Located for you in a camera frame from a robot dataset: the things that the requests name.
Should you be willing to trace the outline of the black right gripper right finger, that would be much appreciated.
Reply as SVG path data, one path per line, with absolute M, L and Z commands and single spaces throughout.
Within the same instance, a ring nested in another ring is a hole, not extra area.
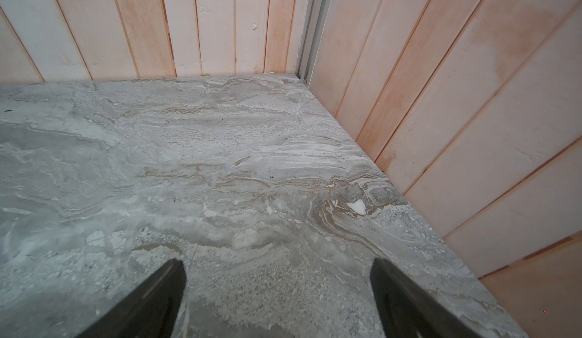
M 370 282 L 387 337 L 479 336 L 388 259 L 374 259 Z

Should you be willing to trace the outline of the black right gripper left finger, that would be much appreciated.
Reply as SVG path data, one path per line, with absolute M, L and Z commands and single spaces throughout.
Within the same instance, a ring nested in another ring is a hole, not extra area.
M 170 337 L 186 287 L 183 262 L 170 259 L 79 337 Z

